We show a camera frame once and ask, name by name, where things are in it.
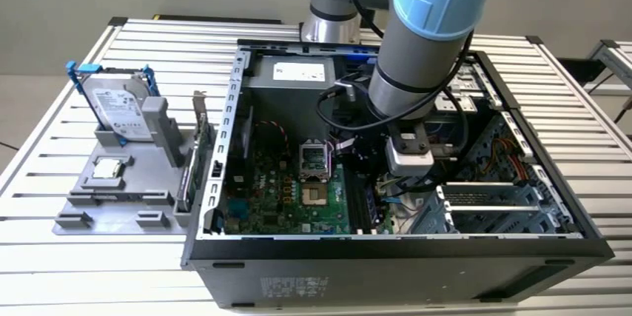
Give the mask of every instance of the green circuit board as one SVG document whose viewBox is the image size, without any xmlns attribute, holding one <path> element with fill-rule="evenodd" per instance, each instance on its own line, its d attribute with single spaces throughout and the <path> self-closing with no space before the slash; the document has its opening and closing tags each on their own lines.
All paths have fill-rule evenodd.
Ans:
<svg viewBox="0 0 632 316">
<path fill-rule="evenodd" d="M 248 198 L 230 199 L 227 234 L 350 233 L 343 167 L 327 183 L 302 183 L 296 167 L 256 154 Z"/>
</svg>

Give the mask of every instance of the wire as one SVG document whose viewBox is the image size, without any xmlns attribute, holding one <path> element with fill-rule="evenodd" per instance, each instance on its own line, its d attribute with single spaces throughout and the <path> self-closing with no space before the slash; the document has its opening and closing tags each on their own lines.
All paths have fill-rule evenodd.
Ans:
<svg viewBox="0 0 632 316">
<path fill-rule="evenodd" d="M 399 178 L 390 179 L 388 181 L 384 181 L 383 183 L 378 184 L 378 188 L 386 188 L 387 186 L 396 184 L 398 182 L 403 181 L 407 178 L 408 177 L 399 177 Z"/>
<path fill-rule="evenodd" d="M 516 170 L 516 176 L 520 180 L 527 180 L 527 171 L 524 170 L 524 167 L 523 169 L 520 169 L 520 162 L 516 158 L 516 156 L 511 155 L 508 157 L 510 159 L 510 163 L 512 164 L 514 166 L 514 169 Z"/>
<path fill-rule="evenodd" d="M 327 141 L 327 148 L 328 148 L 327 165 L 330 167 L 330 178 L 332 178 L 332 171 L 334 171 L 332 156 L 334 156 L 334 151 L 336 150 L 336 147 L 334 146 L 334 144 L 330 141 Z"/>
<path fill-rule="evenodd" d="M 622 121 L 623 116 L 626 115 L 626 112 L 627 112 L 627 111 L 628 111 L 628 110 L 623 109 L 623 110 L 619 112 L 619 115 L 616 115 L 616 118 L 615 118 L 615 123 L 616 123 L 616 124 Z"/>
<path fill-rule="evenodd" d="M 415 210 L 416 212 L 404 220 L 402 225 L 399 225 L 399 230 L 398 233 L 402 233 L 402 228 L 404 227 L 406 223 L 410 221 L 411 218 L 416 217 L 419 213 L 422 212 L 422 208 Z"/>
<path fill-rule="evenodd" d="M 403 207 L 404 209 L 407 209 L 408 211 L 414 211 L 414 212 L 418 211 L 418 209 L 414 209 L 412 207 L 410 207 L 408 205 L 406 205 L 406 204 L 402 202 L 402 199 L 399 199 L 399 198 L 386 197 L 386 198 L 383 198 L 383 202 L 390 203 L 390 204 L 398 204 L 399 206 L 402 206 L 402 207 Z"/>
<path fill-rule="evenodd" d="M 335 97 L 338 95 L 335 92 L 332 93 L 332 92 L 326 91 L 320 95 L 320 97 L 318 98 L 318 102 L 316 102 L 316 114 L 320 117 L 320 119 L 327 124 L 330 124 L 331 127 L 335 127 L 339 130 L 344 130 L 344 131 L 350 131 L 350 132 L 359 132 L 359 131 L 371 130 L 371 129 L 375 129 L 376 127 L 384 126 L 384 125 L 390 124 L 391 122 L 399 120 L 400 118 L 408 116 L 414 112 L 416 112 L 427 103 L 430 103 L 432 100 L 435 100 L 439 93 L 442 93 L 442 91 L 446 89 L 450 82 L 452 81 L 452 79 L 454 79 L 454 77 L 455 77 L 456 73 L 459 72 L 459 69 L 463 65 L 463 62 L 466 61 L 467 53 L 470 51 L 471 44 L 472 44 L 474 35 L 475 35 L 475 32 L 472 31 L 471 34 L 467 36 L 466 44 L 463 45 L 462 53 L 459 54 L 459 60 L 456 61 L 456 64 L 452 67 L 452 70 L 448 73 L 448 76 L 442 81 L 442 83 L 435 88 L 435 90 L 426 97 L 423 97 L 422 100 L 411 108 L 408 108 L 407 110 L 400 112 L 398 115 L 387 117 L 383 120 L 376 121 L 371 124 L 358 126 L 358 127 L 344 126 L 344 125 L 340 125 L 338 122 L 335 122 L 332 119 L 330 119 L 322 111 L 323 101 L 326 101 L 327 99 L 331 99 L 332 97 Z"/>
<path fill-rule="evenodd" d="M 0 141 L 0 146 L 4 146 L 7 148 L 11 148 L 14 151 L 19 151 L 20 147 L 15 147 L 12 144 L 6 144 L 4 142 Z"/>
<path fill-rule="evenodd" d="M 354 3 L 354 6 L 358 9 L 358 13 L 360 14 L 360 17 L 363 18 L 364 22 L 370 26 L 370 28 L 374 30 L 375 34 L 378 37 L 384 38 L 384 32 L 379 29 L 379 27 L 375 25 L 375 22 L 371 20 L 371 16 L 367 12 L 367 9 L 364 9 L 363 5 L 360 4 L 359 0 L 351 0 Z"/>
<path fill-rule="evenodd" d="M 259 126 L 259 124 L 262 125 L 272 125 L 274 127 L 276 127 L 280 131 L 280 134 L 283 135 L 284 137 L 284 142 L 286 142 L 286 151 L 288 151 L 288 155 L 290 155 L 290 140 L 288 140 L 288 134 L 286 133 L 286 129 L 283 126 L 279 125 L 279 123 L 276 121 L 259 121 L 255 126 Z"/>
<path fill-rule="evenodd" d="M 439 124 L 439 127 L 434 131 L 428 131 L 427 134 L 432 135 L 434 133 L 438 133 L 443 127 L 444 127 L 444 124 Z"/>
<path fill-rule="evenodd" d="M 503 142 L 506 142 L 507 144 L 511 144 L 515 148 L 518 148 L 518 144 L 516 142 L 514 142 L 512 140 L 510 140 L 508 138 L 499 138 Z"/>
<path fill-rule="evenodd" d="M 496 160 L 496 140 L 492 141 L 492 153 L 490 154 L 490 160 L 487 161 L 487 165 L 482 170 L 483 174 L 486 174 L 490 168 L 492 167 L 495 160 Z"/>
<path fill-rule="evenodd" d="M 595 87 L 592 87 L 592 89 L 588 91 L 588 94 L 590 94 L 590 95 L 591 95 L 591 93 L 595 91 L 595 89 L 599 88 L 600 85 L 602 85 L 610 78 L 612 78 L 614 75 L 615 75 L 615 74 L 611 73 L 610 76 L 607 76 L 604 79 L 602 79 L 602 81 L 600 81 L 600 82 L 595 85 Z"/>
<path fill-rule="evenodd" d="M 459 113 L 459 117 L 462 119 L 463 135 L 462 135 L 462 141 L 459 142 L 459 146 L 456 146 L 456 149 L 459 150 L 459 152 L 462 152 L 463 149 L 467 146 L 467 142 L 468 142 L 468 139 L 470 139 L 468 138 L 470 137 L 470 127 L 468 127 L 470 125 L 467 123 L 467 116 L 466 116 L 466 112 L 463 111 L 462 105 L 459 104 L 459 100 L 456 100 L 455 95 L 452 94 L 452 92 L 448 89 L 444 89 L 444 94 L 448 97 L 448 99 L 451 100 L 452 104 L 455 105 L 456 112 Z"/>
<path fill-rule="evenodd" d="M 431 192 L 436 189 L 439 184 L 440 184 L 439 182 L 434 181 L 431 184 L 424 184 L 422 186 L 411 185 L 407 188 L 402 189 L 400 192 L 398 192 L 398 193 L 392 194 L 391 196 L 388 196 L 388 198 L 396 198 L 398 196 L 403 196 L 407 192 Z"/>
</svg>

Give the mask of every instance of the slotted metal table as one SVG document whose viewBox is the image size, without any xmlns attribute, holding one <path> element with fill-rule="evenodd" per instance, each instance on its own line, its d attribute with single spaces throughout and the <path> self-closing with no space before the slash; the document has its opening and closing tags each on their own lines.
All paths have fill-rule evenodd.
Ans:
<svg viewBox="0 0 632 316">
<path fill-rule="evenodd" d="M 612 73 L 622 79 L 627 87 L 622 85 L 610 84 L 604 90 L 624 90 L 632 89 L 632 42 L 602 40 L 592 52 L 588 54 L 588 59 L 599 59 Z"/>
<path fill-rule="evenodd" d="M 150 64 L 170 116 L 194 125 L 191 97 L 203 90 L 218 123 L 238 38 L 298 41 L 299 31 L 290 25 L 130 19 L 106 28 L 84 62 L 132 68 Z M 370 32 L 363 39 L 379 44 Z M 632 315 L 632 144 L 547 47 L 530 40 L 479 35 L 474 49 L 488 53 L 615 259 L 518 305 L 264 313 Z M 231 314 L 218 309 L 198 274 L 180 270 L 184 235 L 54 235 L 52 219 L 96 143 L 95 125 L 68 84 L 0 176 L 0 305 L 8 306 L 0 314 Z"/>
</svg>

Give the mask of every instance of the metal frame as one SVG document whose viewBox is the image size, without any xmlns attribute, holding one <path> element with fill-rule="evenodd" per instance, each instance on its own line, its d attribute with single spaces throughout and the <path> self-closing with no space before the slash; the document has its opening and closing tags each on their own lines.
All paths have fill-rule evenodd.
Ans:
<svg viewBox="0 0 632 316">
<path fill-rule="evenodd" d="M 588 59 L 598 59 L 606 64 L 606 67 L 622 79 L 628 89 L 632 88 L 632 59 L 628 57 L 628 53 L 632 53 L 631 46 L 632 42 L 619 43 L 612 40 L 602 40 L 588 54 Z M 612 89 L 615 88 L 626 89 L 622 86 L 612 87 Z"/>
<path fill-rule="evenodd" d="M 191 95 L 192 89 L 207 90 L 211 95 L 211 121 L 219 124 L 222 117 L 212 108 L 223 106 L 219 97 L 227 95 L 238 38 L 295 41 L 299 31 L 296 26 L 278 24 L 128 20 L 126 25 L 108 27 L 91 50 L 88 61 L 111 67 L 150 64 L 158 71 L 156 79 L 162 94 L 170 98 L 170 107 L 178 108 L 170 115 L 182 123 L 192 122 L 195 117 L 192 107 L 183 104 L 182 96 Z M 379 44 L 378 37 L 368 30 L 363 31 L 363 41 Z M 628 198 L 632 196 L 632 161 L 623 149 L 615 155 L 599 154 L 600 148 L 619 148 L 618 141 L 622 139 L 615 140 L 608 133 L 611 130 L 595 118 L 578 119 L 556 111 L 560 107 L 588 110 L 595 104 L 592 100 L 582 101 L 576 97 L 568 89 L 568 78 L 560 76 L 550 64 L 558 61 L 547 56 L 547 63 L 524 36 L 476 35 L 472 49 L 486 51 L 498 64 L 510 90 L 520 91 L 515 92 L 515 97 L 527 108 L 526 118 L 546 148 L 595 148 L 591 151 L 583 148 L 583 155 L 555 153 L 552 157 L 610 240 L 615 260 L 552 286 L 540 296 L 518 305 L 476 305 L 476 309 L 472 305 L 462 305 L 450 310 L 412 305 L 388 309 L 306 308 L 291 313 L 435 315 L 450 312 L 466 315 L 484 312 L 486 315 L 503 315 L 511 312 L 516 316 L 540 312 L 558 316 L 623 316 L 632 313 L 632 203 Z M 530 87 L 534 84 L 544 85 L 544 89 L 556 88 L 560 94 L 542 93 L 543 88 Z M 66 192 L 75 183 L 76 172 L 86 164 L 86 156 L 96 141 L 90 139 L 94 123 L 86 123 L 88 109 L 71 108 L 78 99 L 70 95 L 71 92 L 68 85 L 0 177 L 0 220 L 6 218 L 0 221 L 0 278 L 10 277 L 7 282 L 12 285 L 3 292 L 2 304 L 31 305 L 18 307 L 18 311 L 24 313 L 39 308 L 46 308 L 48 313 L 92 312 L 99 309 L 118 315 L 135 311 L 154 315 L 218 312 L 200 280 L 192 278 L 188 272 L 174 272 L 180 269 L 178 256 L 184 236 L 62 237 L 52 234 L 52 218 L 66 200 L 55 194 Z M 546 107 L 555 113 L 554 117 L 539 115 L 534 110 L 536 107 Z M 135 258 L 120 258 L 122 255 L 134 255 Z M 108 283 L 103 283 L 99 289 L 100 284 L 95 284 L 95 280 L 102 278 Z M 51 283 L 55 283 L 55 290 L 67 292 L 52 292 Z M 92 285 L 94 294 L 75 292 L 80 285 Z"/>
</svg>

